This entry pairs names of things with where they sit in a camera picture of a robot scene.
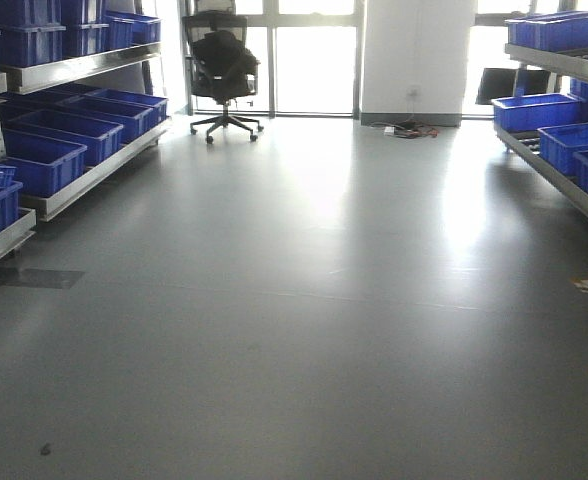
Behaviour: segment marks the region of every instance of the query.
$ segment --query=office chair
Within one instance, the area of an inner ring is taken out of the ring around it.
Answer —
[[[235,0],[194,0],[193,13],[225,12],[236,14]]]
[[[213,143],[211,134],[214,130],[235,125],[249,131],[250,141],[256,141],[258,136],[245,123],[256,123],[260,132],[263,130],[260,122],[229,113],[231,100],[256,95],[258,61],[245,48],[247,18],[207,11],[183,17],[183,26],[192,52],[192,94],[213,98],[218,105],[223,106],[221,115],[191,123],[190,132],[196,134],[196,125],[212,124],[205,140]]]
[[[525,95],[548,93],[550,72],[546,70],[517,70],[514,68],[486,68],[476,96],[477,105],[491,105],[495,98],[514,95],[516,75],[525,75]]]

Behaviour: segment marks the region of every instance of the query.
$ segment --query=wall baseboard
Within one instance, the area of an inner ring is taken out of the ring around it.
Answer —
[[[365,113],[361,112],[361,125],[373,123],[398,124],[407,120],[433,125],[435,127],[460,127],[463,115],[460,113]]]

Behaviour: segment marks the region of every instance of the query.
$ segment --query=power outlet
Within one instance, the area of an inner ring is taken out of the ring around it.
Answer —
[[[421,87],[418,85],[410,85],[407,87],[407,99],[408,100],[418,100],[418,97],[421,95]]]

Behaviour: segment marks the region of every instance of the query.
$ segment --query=gray epoxy floor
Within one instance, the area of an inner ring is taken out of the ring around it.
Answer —
[[[0,262],[0,479],[588,480],[588,221],[489,123],[186,122]]]

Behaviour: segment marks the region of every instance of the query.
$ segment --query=chair base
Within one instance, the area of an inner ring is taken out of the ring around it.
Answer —
[[[214,137],[212,137],[212,132],[214,130],[216,130],[219,127],[227,127],[228,125],[236,125],[237,127],[242,128],[243,130],[247,130],[248,132],[250,132],[250,141],[255,142],[256,140],[258,140],[258,136],[254,134],[254,129],[248,127],[243,122],[256,123],[256,129],[259,132],[263,131],[263,126],[261,125],[261,122],[259,122],[258,120],[255,120],[253,118],[240,117],[238,115],[230,115],[229,105],[226,104],[226,105],[223,105],[223,113],[221,115],[217,115],[216,117],[207,118],[205,120],[199,120],[198,122],[190,123],[190,132],[192,133],[192,135],[195,135],[196,129],[194,128],[194,126],[208,125],[211,123],[212,126],[207,129],[207,137],[205,137],[205,140],[207,141],[207,143],[212,143],[214,141]]]

